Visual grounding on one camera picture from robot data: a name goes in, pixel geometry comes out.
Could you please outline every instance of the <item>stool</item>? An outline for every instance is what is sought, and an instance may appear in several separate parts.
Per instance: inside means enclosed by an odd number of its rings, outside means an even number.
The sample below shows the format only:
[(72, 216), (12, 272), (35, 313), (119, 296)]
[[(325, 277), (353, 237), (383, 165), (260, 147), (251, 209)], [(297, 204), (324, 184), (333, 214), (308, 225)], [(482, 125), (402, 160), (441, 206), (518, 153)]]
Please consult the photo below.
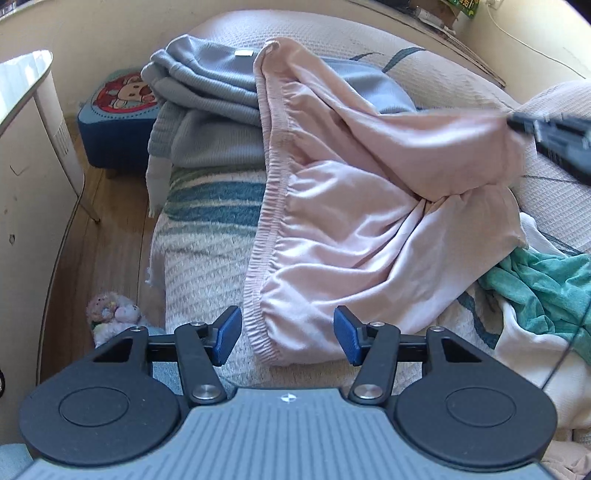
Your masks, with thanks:
[(78, 114), (90, 165), (114, 172), (145, 173), (148, 140), (158, 104), (139, 69), (118, 70), (102, 83)]

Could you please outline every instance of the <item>folded gray clothing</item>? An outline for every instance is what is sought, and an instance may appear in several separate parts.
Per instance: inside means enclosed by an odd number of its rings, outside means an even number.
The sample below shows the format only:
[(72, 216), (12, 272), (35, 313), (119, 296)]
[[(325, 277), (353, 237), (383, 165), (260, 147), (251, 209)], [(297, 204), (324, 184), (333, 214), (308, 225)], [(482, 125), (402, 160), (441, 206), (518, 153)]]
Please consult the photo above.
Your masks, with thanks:
[[(261, 118), (249, 55), (183, 35), (155, 52), (142, 78), (161, 109), (148, 152), (179, 167), (263, 165)], [(323, 59), (380, 113), (416, 111), (410, 97), (376, 67)]]

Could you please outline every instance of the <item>beige wall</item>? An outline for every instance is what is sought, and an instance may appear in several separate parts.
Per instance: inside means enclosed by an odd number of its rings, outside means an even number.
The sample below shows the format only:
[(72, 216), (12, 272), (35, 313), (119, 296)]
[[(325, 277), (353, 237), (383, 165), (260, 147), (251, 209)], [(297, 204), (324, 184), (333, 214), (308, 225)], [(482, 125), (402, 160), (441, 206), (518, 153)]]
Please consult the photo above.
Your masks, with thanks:
[[(455, 27), (459, 38), (507, 82), (507, 93), (525, 102), (552, 85), (580, 79), (498, 30), (484, 1), (473, 20), (464, 16)], [(491, 13), (515, 37), (591, 78), (591, 26), (566, 1), (504, 0)]]
[(0, 19), (0, 61), (46, 48), (66, 113), (117, 69), (143, 66), (150, 54), (217, 14), (275, 8), (355, 20), (394, 33), (456, 61), (477, 67), (431, 37), (346, 0), (38, 0)]

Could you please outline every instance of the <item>plush toy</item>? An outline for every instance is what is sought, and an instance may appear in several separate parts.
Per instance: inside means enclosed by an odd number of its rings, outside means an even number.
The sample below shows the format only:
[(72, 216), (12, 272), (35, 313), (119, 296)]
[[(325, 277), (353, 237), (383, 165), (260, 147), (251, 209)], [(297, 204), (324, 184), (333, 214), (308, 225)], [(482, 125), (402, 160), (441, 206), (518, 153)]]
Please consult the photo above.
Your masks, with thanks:
[(138, 306), (114, 291), (94, 297), (86, 307), (86, 318), (95, 346), (102, 345), (133, 325), (149, 326)]

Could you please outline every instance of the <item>white cord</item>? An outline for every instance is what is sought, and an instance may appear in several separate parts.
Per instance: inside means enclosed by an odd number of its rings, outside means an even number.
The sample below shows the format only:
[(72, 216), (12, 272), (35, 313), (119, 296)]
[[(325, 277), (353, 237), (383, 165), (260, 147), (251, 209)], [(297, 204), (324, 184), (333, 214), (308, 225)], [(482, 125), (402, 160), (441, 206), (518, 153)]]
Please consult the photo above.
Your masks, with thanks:
[(492, 20), (492, 22), (495, 24), (495, 26), (496, 26), (496, 27), (497, 27), (497, 28), (498, 28), (500, 31), (502, 31), (502, 32), (503, 32), (505, 35), (508, 35), (508, 36), (509, 36), (509, 37), (511, 37), (513, 40), (515, 40), (515, 41), (517, 41), (517, 42), (521, 43), (521, 44), (522, 44), (524, 47), (527, 47), (527, 48), (529, 48), (530, 50), (532, 50), (532, 51), (534, 51), (534, 52), (536, 52), (536, 53), (539, 53), (539, 54), (540, 54), (540, 55), (542, 55), (543, 57), (546, 57), (546, 58), (547, 58), (547, 59), (549, 59), (549, 60), (555, 61), (556, 63), (560, 63), (562, 66), (564, 66), (564, 67), (567, 67), (569, 70), (571, 70), (571, 71), (575, 72), (577, 75), (579, 75), (579, 77), (581, 77), (581, 78), (584, 78), (584, 79), (585, 79), (585, 78), (587, 78), (585, 75), (582, 75), (582, 74), (580, 74), (580, 73), (579, 73), (579, 72), (577, 72), (577, 71), (576, 71), (574, 68), (572, 68), (571, 66), (567, 65), (566, 63), (564, 63), (564, 62), (562, 62), (562, 61), (560, 61), (560, 60), (557, 60), (557, 59), (555, 59), (555, 58), (552, 58), (552, 57), (550, 57), (549, 55), (546, 55), (544, 52), (541, 52), (540, 50), (536, 50), (534, 47), (532, 47), (532, 46), (528, 45), (527, 43), (525, 43), (525, 42), (521, 41), (519, 38), (515, 38), (515, 37), (514, 37), (513, 35), (511, 35), (511, 34), (510, 34), (510, 33), (509, 33), (507, 30), (504, 30), (504, 29), (503, 29), (503, 28), (502, 28), (502, 27), (501, 27), (501, 26), (500, 26), (500, 25), (499, 25), (499, 24), (498, 24), (498, 23), (495, 21), (495, 19), (493, 18), (492, 14), (491, 14), (491, 7), (490, 7), (490, 5), (488, 4), (488, 2), (485, 2), (485, 5), (486, 5), (486, 11), (488, 12), (488, 16), (491, 18), (491, 20)]

